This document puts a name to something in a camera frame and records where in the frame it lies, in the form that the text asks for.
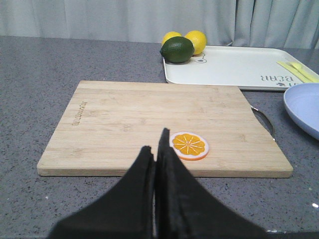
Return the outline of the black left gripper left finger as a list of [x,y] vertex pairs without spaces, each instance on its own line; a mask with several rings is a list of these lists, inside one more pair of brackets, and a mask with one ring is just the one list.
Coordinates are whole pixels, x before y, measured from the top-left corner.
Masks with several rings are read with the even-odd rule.
[[141,148],[121,180],[100,199],[59,221],[50,239],[151,239],[155,161]]

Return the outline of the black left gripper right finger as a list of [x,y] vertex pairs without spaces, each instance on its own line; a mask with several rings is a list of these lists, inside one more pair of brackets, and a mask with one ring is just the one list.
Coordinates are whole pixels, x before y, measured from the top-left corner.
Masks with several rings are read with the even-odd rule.
[[266,239],[260,226],[227,208],[190,174],[169,145],[159,140],[156,163],[156,227],[160,239]]

